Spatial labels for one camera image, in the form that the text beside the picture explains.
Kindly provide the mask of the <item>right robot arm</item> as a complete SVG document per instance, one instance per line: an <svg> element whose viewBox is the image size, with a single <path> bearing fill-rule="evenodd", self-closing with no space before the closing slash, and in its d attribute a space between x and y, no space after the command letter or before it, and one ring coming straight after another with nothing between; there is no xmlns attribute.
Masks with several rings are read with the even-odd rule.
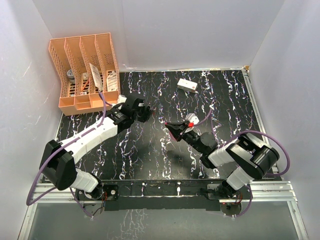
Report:
<svg viewBox="0 0 320 240"><path fill-rule="evenodd" d="M240 133L229 143L218 147L213 133L198 134L192 129L194 126L188 120L165 123L165 127L176 141L185 141L200 154L200 161L206 168L216 169L233 162L237 164L237 168L217 187L200 190L206 198L235 198L243 186L253 180L264 178L280 158L275 148L250 131Z"/></svg>

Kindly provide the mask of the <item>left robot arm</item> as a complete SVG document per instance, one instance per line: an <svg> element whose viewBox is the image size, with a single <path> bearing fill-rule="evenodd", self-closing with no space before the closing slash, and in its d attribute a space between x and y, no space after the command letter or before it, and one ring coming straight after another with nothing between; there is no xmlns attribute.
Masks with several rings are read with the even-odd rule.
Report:
<svg viewBox="0 0 320 240"><path fill-rule="evenodd" d="M63 141L51 140L44 149L39 170L59 191L74 188L97 200L103 195L102 181L92 173L76 167L93 148L111 139L138 121L147 122L154 109L142 98L121 96L111 109L88 128Z"/></svg>

